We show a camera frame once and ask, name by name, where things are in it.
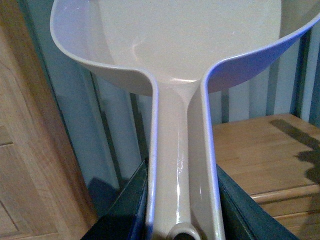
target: wooden door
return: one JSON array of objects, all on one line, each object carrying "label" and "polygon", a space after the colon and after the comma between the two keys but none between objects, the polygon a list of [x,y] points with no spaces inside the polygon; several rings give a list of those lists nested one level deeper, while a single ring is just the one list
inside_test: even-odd
[{"label": "wooden door", "polygon": [[0,240],[79,240],[97,220],[15,0],[0,0]]}]

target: wooden surface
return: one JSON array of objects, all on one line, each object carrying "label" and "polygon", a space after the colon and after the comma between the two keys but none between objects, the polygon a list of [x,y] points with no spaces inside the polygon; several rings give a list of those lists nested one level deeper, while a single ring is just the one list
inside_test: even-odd
[{"label": "wooden surface", "polygon": [[216,125],[213,133],[227,174],[299,238],[320,239],[320,129],[281,114]]},{"label": "wooden surface", "polygon": [[78,240],[95,223],[88,190],[15,0],[0,1],[0,156],[0,221],[8,226],[0,228],[1,240]]}]

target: plastic scoop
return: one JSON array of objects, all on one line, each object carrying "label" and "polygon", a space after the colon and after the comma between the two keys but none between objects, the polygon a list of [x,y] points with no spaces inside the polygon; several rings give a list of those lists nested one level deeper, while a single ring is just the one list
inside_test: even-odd
[{"label": "plastic scoop", "polygon": [[254,77],[319,19],[318,0],[55,0],[70,58],[152,96],[147,239],[225,239],[208,93]]}]

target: wooden drawer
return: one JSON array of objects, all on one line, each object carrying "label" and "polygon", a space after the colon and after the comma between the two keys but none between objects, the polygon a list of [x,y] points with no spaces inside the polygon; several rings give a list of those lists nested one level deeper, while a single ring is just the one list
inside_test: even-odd
[{"label": "wooden drawer", "polygon": [[301,239],[320,239],[320,129],[281,114],[213,127],[217,164]]}]

